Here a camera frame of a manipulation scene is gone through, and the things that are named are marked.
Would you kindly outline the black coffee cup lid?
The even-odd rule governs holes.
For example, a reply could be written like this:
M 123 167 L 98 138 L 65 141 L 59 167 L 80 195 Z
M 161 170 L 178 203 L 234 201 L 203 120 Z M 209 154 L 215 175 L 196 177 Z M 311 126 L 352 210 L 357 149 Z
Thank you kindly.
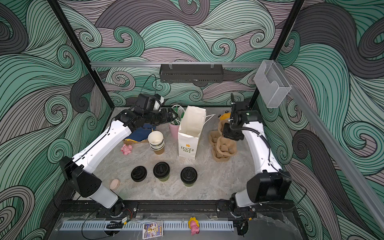
M 170 174 L 170 166 L 166 162 L 159 162 L 153 168 L 153 173 L 156 178 L 161 178 Z

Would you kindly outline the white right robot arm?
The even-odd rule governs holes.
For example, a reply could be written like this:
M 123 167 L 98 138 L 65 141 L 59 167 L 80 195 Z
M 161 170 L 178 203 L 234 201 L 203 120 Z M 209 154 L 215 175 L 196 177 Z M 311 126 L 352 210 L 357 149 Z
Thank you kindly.
M 246 140 L 255 167 L 255 176 L 248 180 L 246 189 L 235 193 L 233 202 L 238 208 L 258 203 L 281 201 L 292 182 L 290 173 L 283 171 L 275 159 L 265 137 L 263 119 L 259 111 L 250 110 L 246 102 L 237 102 L 231 94 L 231 115 L 224 124 L 223 137 Z

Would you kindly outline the single brown pulp carrier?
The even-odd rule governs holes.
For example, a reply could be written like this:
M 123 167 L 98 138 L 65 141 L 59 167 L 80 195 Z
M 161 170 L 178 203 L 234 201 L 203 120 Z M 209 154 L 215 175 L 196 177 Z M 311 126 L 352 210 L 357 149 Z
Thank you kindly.
M 209 133 L 209 143 L 211 146 L 214 146 L 219 137 L 223 136 L 223 130 L 224 130 L 224 125 L 229 122 L 229 119 L 221 120 L 218 123 L 218 127 L 216 130 L 210 131 Z

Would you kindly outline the green paper coffee cup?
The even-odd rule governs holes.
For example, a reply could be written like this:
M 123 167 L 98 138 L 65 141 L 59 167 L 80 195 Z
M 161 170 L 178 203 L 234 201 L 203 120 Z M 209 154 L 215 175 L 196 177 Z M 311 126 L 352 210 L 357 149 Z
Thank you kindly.
M 170 175 L 166 175 L 164 177 L 158 178 L 159 181 L 161 182 L 166 182 L 169 179 Z

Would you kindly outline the white paper takeout bag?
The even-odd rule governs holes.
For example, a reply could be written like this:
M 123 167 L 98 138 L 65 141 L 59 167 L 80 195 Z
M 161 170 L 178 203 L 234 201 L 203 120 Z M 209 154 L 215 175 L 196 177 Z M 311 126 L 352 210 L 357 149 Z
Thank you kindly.
M 194 160 L 204 125 L 214 116 L 206 109 L 188 106 L 178 130 L 179 156 Z

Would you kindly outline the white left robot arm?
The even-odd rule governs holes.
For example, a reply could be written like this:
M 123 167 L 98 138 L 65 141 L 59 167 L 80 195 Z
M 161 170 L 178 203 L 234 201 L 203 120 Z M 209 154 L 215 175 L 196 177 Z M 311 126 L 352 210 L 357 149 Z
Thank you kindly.
M 123 202 L 102 184 L 93 172 L 124 138 L 145 124 L 158 126 L 174 121 L 178 114 L 163 108 L 164 98 L 158 94 L 139 94 L 136 103 L 117 114 L 109 127 L 91 144 L 73 157 L 63 157 L 60 167 L 67 183 L 83 198 L 90 198 L 108 210 L 121 212 Z

